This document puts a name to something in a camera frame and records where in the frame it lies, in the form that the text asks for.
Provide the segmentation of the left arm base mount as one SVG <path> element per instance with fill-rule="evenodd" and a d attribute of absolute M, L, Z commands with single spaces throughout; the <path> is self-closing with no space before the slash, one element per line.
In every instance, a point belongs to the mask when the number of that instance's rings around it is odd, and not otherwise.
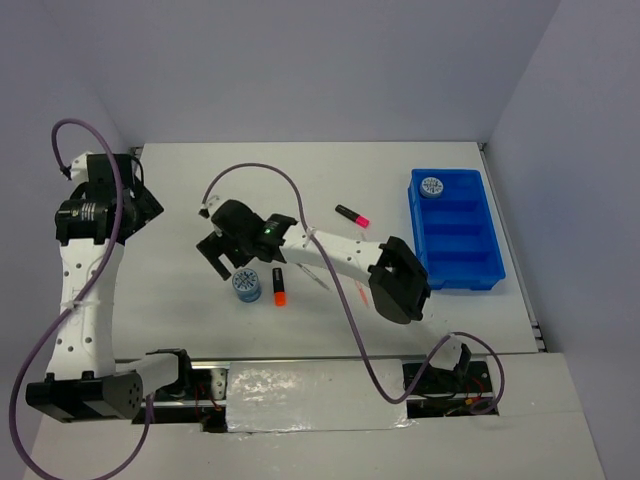
<path fill-rule="evenodd" d="M 152 424 L 188 425 L 206 433 L 226 433 L 228 367 L 192 370 L 190 388 L 182 394 L 156 392 Z"/>

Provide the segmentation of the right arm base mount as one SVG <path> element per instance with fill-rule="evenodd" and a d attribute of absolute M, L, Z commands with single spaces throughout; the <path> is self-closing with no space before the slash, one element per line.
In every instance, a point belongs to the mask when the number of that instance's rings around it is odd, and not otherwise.
<path fill-rule="evenodd" d="M 487 363 L 471 361 L 466 377 L 456 382 L 448 371 L 427 367 L 406 400 L 410 419 L 472 416 L 493 402 L 494 389 Z"/>

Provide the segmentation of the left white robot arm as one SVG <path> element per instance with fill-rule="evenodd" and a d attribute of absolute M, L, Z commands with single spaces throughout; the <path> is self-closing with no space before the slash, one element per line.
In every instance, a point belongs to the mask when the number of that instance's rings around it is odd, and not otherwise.
<path fill-rule="evenodd" d="M 144 184 L 140 161 L 86 152 L 74 159 L 76 188 L 55 214 L 66 318 L 55 331 L 41 382 L 26 387 L 27 404 L 62 423 L 132 419 L 158 390 L 175 399 L 196 385 L 183 349 L 158 349 L 118 365 L 112 323 L 117 273 L 126 240 L 163 208 Z"/>

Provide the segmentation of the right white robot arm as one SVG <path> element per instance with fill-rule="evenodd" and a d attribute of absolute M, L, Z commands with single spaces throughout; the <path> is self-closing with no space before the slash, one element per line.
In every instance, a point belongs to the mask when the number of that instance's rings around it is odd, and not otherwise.
<path fill-rule="evenodd" d="M 262 219 L 244 203 L 214 199 L 199 209 L 213 232 L 196 248 L 223 278 L 231 276 L 223 258 L 236 268 L 253 260 L 324 268 L 367 286 L 376 312 L 399 324 L 425 322 L 431 297 L 428 273 L 404 240 L 350 239 L 304 227 L 283 214 Z"/>

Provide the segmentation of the slim silver pen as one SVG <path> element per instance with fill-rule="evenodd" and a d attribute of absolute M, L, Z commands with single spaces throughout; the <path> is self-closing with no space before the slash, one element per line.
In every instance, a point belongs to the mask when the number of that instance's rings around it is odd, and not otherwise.
<path fill-rule="evenodd" d="M 303 264 L 297 263 L 298 268 L 305 273 L 309 278 L 311 278 L 315 283 L 321 286 L 323 289 L 331 292 L 331 287 L 325 283 L 320 277 L 318 277 L 315 273 L 313 273 L 308 267 Z"/>

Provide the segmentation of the blue round tape tin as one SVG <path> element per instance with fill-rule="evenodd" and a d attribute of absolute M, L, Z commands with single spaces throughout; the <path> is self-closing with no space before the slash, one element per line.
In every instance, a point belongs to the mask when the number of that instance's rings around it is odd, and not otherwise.
<path fill-rule="evenodd" d="M 231 283 L 238 299 L 244 303 L 257 301 L 262 293 L 258 274 L 250 268 L 243 268 L 234 273 Z"/>

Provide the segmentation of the red transparent pen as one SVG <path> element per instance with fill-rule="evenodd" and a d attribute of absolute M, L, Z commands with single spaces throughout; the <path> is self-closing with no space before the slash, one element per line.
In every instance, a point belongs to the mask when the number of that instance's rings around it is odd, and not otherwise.
<path fill-rule="evenodd" d="M 355 286 L 356 286 L 356 288 L 357 288 L 357 290 L 359 292 L 359 295 L 360 295 L 360 298 L 361 298 L 363 304 L 365 305 L 365 307 L 367 309 L 369 309 L 370 308 L 370 303 L 369 303 L 369 299 L 368 299 L 368 296 L 367 296 L 367 294 L 365 292 L 363 284 L 361 282 L 359 282 L 358 280 L 354 280 L 354 284 L 355 284 Z"/>

